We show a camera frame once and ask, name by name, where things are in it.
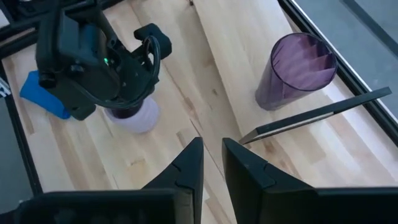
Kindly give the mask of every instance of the purple plastic tumbler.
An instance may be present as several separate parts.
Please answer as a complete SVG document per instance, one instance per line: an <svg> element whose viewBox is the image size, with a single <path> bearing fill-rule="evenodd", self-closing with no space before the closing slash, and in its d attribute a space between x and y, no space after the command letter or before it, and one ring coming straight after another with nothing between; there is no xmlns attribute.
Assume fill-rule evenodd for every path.
<svg viewBox="0 0 398 224"><path fill-rule="evenodd" d="M265 110L276 110L327 86L335 77L335 55L312 34L294 33L277 41L256 91Z"/></svg>

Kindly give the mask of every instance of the translucent purple cup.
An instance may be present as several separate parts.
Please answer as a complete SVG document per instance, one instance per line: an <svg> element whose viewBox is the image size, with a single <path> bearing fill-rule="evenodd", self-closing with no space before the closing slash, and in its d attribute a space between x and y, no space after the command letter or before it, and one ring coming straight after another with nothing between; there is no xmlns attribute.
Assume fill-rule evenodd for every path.
<svg viewBox="0 0 398 224"><path fill-rule="evenodd" d="M279 39L256 90L265 110L276 110L327 86L335 77L337 61L318 37L294 33Z"/></svg>

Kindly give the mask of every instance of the wood plank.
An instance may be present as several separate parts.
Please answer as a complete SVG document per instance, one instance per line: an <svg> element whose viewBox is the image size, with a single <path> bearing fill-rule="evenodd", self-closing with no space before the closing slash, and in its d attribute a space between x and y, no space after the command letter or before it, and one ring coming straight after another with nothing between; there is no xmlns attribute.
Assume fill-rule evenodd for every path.
<svg viewBox="0 0 398 224"><path fill-rule="evenodd" d="M176 18L173 12L186 12L181 4L174 3L167 8L167 13L153 21L146 19L145 24L161 18L172 21ZM36 69L35 46L2 60L45 192L140 189L166 168L194 137L203 134L206 136L207 184L202 223L236 223L224 178L209 152L217 152L221 158L221 136L227 133L239 137L239 131L204 34L202 39L187 40L187 43L198 44L194 49L176 40L185 41L202 32L197 30L200 27L198 18L196 26L188 29L187 26L195 23L196 16L192 8L189 10L185 18L191 18L190 23L165 26L170 28L167 34L172 36L172 41L176 41L173 42L175 50L170 61L162 63L160 82L152 95L160 106L159 122L146 134L126 132L113 124L100 107L84 121L73 118L64 121L21 99L19 90L27 74ZM133 32L142 24L130 2L123 1L107 9L105 14L129 50L141 44L135 40Z"/></svg>
<svg viewBox="0 0 398 224"><path fill-rule="evenodd" d="M254 92L272 46L292 32L278 2L201 0L195 7L242 135L352 96L336 77L326 88L277 111L262 110ZM250 147L314 186L397 185L398 150L362 106Z"/></svg>

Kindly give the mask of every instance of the wooden table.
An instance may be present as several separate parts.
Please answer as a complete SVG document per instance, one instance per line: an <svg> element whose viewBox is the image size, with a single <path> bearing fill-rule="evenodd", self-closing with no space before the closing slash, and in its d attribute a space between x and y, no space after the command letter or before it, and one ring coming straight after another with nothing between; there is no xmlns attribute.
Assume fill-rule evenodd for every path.
<svg viewBox="0 0 398 224"><path fill-rule="evenodd" d="M34 45L2 60L45 192L139 189L160 173L195 136L202 136L205 142L203 223L236 223L223 178L221 138L239 140L246 134L242 128L245 120L244 114L237 113L236 101L230 95L228 74L221 68L220 55L225 48L215 44L220 37L211 28L222 26L225 21L213 20L214 26L211 26L216 11L206 12L206 9L213 7L212 1L224 2L201 0L192 7L184 0L126 0L105 11L129 50L140 44L133 31L150 22L157 24L173 43L173 53L162 61L160 82L153 94L161 109L160 120L147 134L125 132L110 122L99 107L84 121L63 121L21 99L18 92L27 74L36 69ZM233 6L216 9L239 12ZM328 96L321 98L326 104L347 98L351 93L337 78L322 95ZM256 105L245 110L279 119L318 106L313 103L318 100L317 95L310 95L308 99L311 100L304 101L304 98L301 103L293 103L278 113L269 114ZM253 120L246 119L252 125ZM398 151L363 108L310 127L312 132L322 135L301 138L303 128L298 128L288 132L288 141L261 141L258 144L262 144L262 150L254 147L255 152L316 186L397 184Z"/></svg>

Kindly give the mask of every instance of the purple cup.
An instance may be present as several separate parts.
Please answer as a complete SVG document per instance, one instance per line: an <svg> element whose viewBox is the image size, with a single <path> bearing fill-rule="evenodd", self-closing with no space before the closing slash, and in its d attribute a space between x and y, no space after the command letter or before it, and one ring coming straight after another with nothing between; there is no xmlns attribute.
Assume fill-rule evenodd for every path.
<svg viewBox="0 0 398 224"><path fill-rule="evenodd" d="M335 77L337 61L326 43L307 33L279 39L256 90L265 110L276 110L327 86Z"/></svg>

